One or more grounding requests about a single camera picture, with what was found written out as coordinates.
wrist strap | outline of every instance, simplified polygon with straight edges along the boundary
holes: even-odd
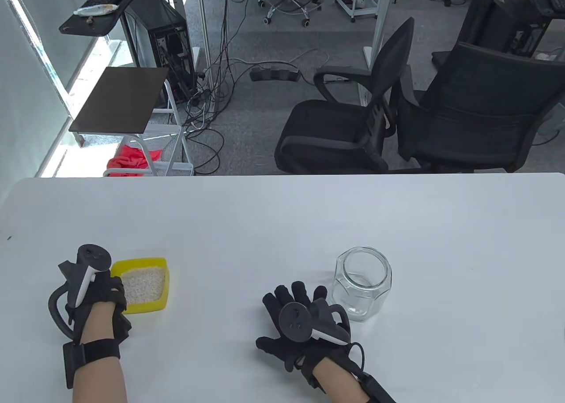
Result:
[[[73,387],[77,369],[106,357],[120,358],[120,348],[117,340],[108,338],[91,341],[86,344],[75,344],[71,341],[63,345],[67,388],[71,389]]]
[[[375,403],[396,403],[389,393],[368,373],[358,377],[361,388]]]

chair seat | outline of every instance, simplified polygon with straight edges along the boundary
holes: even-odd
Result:
[[[378,166],[366,155],[364,149],[352,151],[287,145],[281,152],[281,144],[289,136],[358,142],[360,132],[364,130],[363,121],[360,121],[363,111],[362,106],[324,100],[299,103],[290,113],[277,144],[277,167],[289,173],[301,173],[296,169],[297,163],[311,173],[374,172]]]

red cloth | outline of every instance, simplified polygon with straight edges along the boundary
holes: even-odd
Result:
[[[161,159],[162,150],[150,151],[151,159],[156,162]],[[149,166],[143,151],[137,148],[125,145],[121,148],[121,153],[110,159],[106,165],[107,169],[113,167],[129,168],[129,169],[145,169]],[[139,173],[111,173],[111,177],[141,177]]]

chair armrest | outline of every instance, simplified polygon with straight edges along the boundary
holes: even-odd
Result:
[[[327,100],[336,102],[337,100],[328,91],[324,84],[324,77],[326,75],[336,75],[343,78],[350,79],[361,84],[361,86],[371,91],[371,72],[365,69],[345,68],[343,66],[322,66],[314,74],[314,84],[319,90],[320,94]]]
[[[286,137],[280,147],[282,152],[288,145],[309,145],[311,147],[321,147],[334,150],[357,150],[362,148],[366,142],[350,143],[349,141],[327,140],[325,138],[305,137],[302,135],[290,135]]]

hand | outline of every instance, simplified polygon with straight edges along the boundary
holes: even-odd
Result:
[[[343,349],[345,354],[349,354],[349,349],[321,339],[315,340],[311,338],[304,343],[297,343],[284,336],[279,325],[279,314],[283,306],[294,301],[303,304],[307,308],[311,305],[303,282],[293,282],[291,288],[294,297],[290,295],[286,286],[278,286],[275,289],[274,295],[272,293],[265,294],[263,304],[267,308],[267,312],[269,312],[277,331],[279,331],[280,338],[259,337],[256,340],[256,346],[258,349],[281,359],[288,372],[292,372],[293,368],[301,369],[307,381],[311,385],[316,386],[312,373],[316,365],[324,357],[339,348]],[[314,291],[313,300],[326,298],[327,295],[328,290],[324,286],[319,286]]]
[[[122,314],[127,308],[124,286],[119,276],[110,277],[110,272],[104,271],[95,274],[95,280],[89,284],[83,302],[78,308],[71,309],[68,305],[65,306],[69,320],[75,323],[73,341],[78,343],[81,340],[92,307],[99,302],[112,302],[115,305],[112,318],[114,337],[120,343],[128,337],[131,324]]]

